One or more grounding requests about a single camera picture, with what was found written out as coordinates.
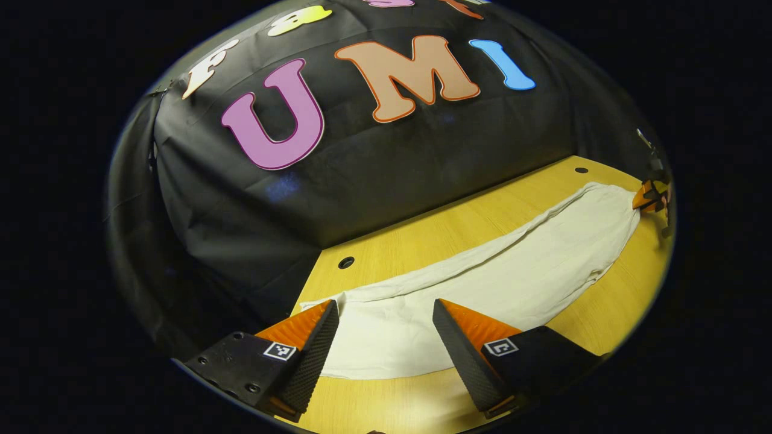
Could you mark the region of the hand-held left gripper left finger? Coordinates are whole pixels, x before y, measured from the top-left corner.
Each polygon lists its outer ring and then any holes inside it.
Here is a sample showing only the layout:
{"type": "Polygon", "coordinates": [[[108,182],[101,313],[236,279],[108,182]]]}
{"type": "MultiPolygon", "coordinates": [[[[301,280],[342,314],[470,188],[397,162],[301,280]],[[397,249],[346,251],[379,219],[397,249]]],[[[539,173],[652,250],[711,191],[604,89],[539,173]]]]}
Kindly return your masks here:
{"type": "Polygon", "coordinates": [[[338,325],[337,302],[323,300],[261,332],[229,333],[182,368],[241,406],[297,423],[307,411],[338,325]]]}

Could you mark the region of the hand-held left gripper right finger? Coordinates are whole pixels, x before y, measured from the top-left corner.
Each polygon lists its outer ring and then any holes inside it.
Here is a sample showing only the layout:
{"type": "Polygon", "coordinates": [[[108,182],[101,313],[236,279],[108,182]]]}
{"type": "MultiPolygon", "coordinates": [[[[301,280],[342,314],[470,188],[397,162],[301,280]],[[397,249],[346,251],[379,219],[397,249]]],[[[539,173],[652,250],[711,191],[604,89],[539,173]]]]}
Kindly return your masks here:
{"type": "Polygon", "coordinates": [[[535,406],[606,359],[552,328],[519,330],[458,303],[436,299],[433,324],[475,407],[486,418],[535,406]]]}

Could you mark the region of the white jeans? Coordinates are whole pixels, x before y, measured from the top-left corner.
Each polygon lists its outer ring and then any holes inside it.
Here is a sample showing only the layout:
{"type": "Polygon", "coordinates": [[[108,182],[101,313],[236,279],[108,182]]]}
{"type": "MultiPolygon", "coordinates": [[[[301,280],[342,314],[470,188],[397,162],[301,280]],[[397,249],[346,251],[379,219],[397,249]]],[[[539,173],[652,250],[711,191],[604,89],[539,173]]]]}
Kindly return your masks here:
{"type": "Polygon", "coordinates": [[[619,258],[640,221],[633,197],[590,182],[500,237],[334,294],[340,323],[322,376],[374,381],[452,368],[432,323],[439,298],[519,330],[543,326],[619,258]]]}

